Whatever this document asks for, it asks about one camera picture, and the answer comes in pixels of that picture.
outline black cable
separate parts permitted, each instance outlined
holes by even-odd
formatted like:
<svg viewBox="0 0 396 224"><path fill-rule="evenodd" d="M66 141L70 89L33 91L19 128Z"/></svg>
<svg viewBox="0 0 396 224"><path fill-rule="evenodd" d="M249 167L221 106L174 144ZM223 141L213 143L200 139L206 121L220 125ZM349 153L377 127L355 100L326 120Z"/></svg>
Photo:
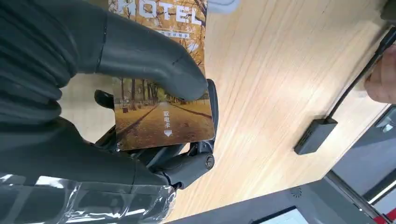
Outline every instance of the black cable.
<svg viewBox="0 0 396 224"><path fill-rule="evenodd" d="M366 75L366 73L370 70L370 68L375 65L378 59L381 58L384 51L390 47L393 42L396 40L396 28L392 27L384 38L381 40L380 45L378 46L377 50L375 51L374 55L371 57L370 61L364 66L363 70L359 73L359 75L355 78L355 80L348 86L345 92L341 95L338 99L332 110L330 111L329 115L326 117L326 121L331 119L339 106L345 100L349 92L356 86L356 84Z"/></svg>

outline human hand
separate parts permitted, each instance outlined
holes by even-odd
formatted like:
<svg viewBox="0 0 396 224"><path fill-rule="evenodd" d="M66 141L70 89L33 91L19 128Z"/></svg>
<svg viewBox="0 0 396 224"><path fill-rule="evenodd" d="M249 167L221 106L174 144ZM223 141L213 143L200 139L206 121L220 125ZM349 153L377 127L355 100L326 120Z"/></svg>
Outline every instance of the human hand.
<svg viewBox="0 0 396 224"><path fill-rule="evenodd" d="M378 61L365 82L367 94L375 101L396 104L396 46L392 45Z"/></svg>

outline screw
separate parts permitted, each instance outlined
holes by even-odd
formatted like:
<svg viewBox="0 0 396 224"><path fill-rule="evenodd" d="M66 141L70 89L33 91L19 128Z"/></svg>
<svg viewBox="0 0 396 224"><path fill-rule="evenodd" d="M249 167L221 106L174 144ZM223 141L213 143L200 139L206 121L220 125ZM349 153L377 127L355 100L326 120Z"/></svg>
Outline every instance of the screw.
<svg viewBox="0 0 396 224"><path fill-rule="evenodd" d="M214 166L214 157L213 157L213 155L208 155L207 157L206 157L206 168L207 169L212 169L213 168L213 166Z"/></svg>

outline robotic hand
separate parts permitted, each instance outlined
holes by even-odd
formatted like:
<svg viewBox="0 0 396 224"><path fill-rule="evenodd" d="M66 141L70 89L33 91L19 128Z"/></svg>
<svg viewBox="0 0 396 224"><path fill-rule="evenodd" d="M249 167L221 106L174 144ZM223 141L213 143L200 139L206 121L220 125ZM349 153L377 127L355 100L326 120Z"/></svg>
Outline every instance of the robotic hand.
<svg viewBox="0 0 396 224"><path fill-rule="evenodd" d="M21 224L66 223L76 217L75 204L81 205L84 200L85 204L103 204L105 199L98 199L101 196L77 201L76 186L81 191L81 186L87 186L81 184L83 182L90 182L89 186L101 183L100 187L96 184L95 192L114 194L130 192L120 190L119 186L123 189L140 186L140 191L141 186L151 186L150 190L160 186L161 196L164 196L163 186L170 185L172 190L167 189L164 196L169 199L174 189L186 188L213 167L214 139L191 143L190 151L181 155L178 154L184 145L142 149L123 156L114 151L109 153L116 145L114 128L93 144L86 142L71 122L59 117L61 108L57 100L62 95L59 88L66 86L77 72L98 72L150 79L184 100L199 98L208 88L217 130L214 83L205 79L181 45L80 0L0 0L0 15L5 31L0 33L0 207L8 209L0 211L0 223L18 219L17 223ZM98 91L95 99L105 107L113 107L110 94ZM48 189L37 190L43 176L67 180L67 184L58 183L56 189L61 191L53 194L49 194ZM15 181L18 177L23 177L23 181ZM105 183L118 187L109 190L104 187ZM16 194L15 202L8 203L12 201L9 187L15 185L25 192L24 196ZM144 189L142 194L147 196L148 188ZM89 219L89 223L114 223L122 222L122 218L130 214L132 218L127 222L134 223L147 217L162 217L158 213L168 212L165 204L161 207L158 197L142 199L138 197L140 194L133 195L127 202L121 196L123 206L118 213L114 207L112 212L97 212L92 208L103 211L110 205L95 204L86 205L85 209L79 207L77 217L92 218L91 214L106 213L107 216ZM155 206L147 203L153 198L156 198ZM34 210L25 209L29 203L34 204ZM139 208L139 204L145 204L141 207L146 211L145 218L137 210L131 211L134 206ZM78 218L73 222L84 223Z"/></svg>

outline black adapter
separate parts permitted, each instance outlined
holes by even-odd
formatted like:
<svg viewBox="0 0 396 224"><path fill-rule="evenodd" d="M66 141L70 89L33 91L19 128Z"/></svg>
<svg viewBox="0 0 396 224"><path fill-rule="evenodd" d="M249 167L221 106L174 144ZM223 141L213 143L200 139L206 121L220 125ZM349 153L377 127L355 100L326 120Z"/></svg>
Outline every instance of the black adapter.
<svg viewBox="0 0 396 224"><path fill-rule="evenodd" d="M391 24L396 24L396 0L389 0L386 3L382 11L381 18ZM375 63L381 58L384 51L390 47L395 42L395 40L396 28L391 27L381 40L377 50L375 51L375 54L371 57L370 61L366 64L360 74L341 95L330 111L329 115L325 119L315 119L311 122L296 146L294 146L294 152L296 152L298 155L303 155L314 153L318 150L318 148L322 145L322 143L326 140L338 123L332 118L336 110L347 97L348 93L366 75L366 73L370 71L370 68L375 65Z"/></svg>
<svg viewBox="0 0 396 224"><path fill-rule="evenodd" d="M338 122L333 119L313 120L294 146L294 152L299 155L316 152L337 124Z"/></svg>

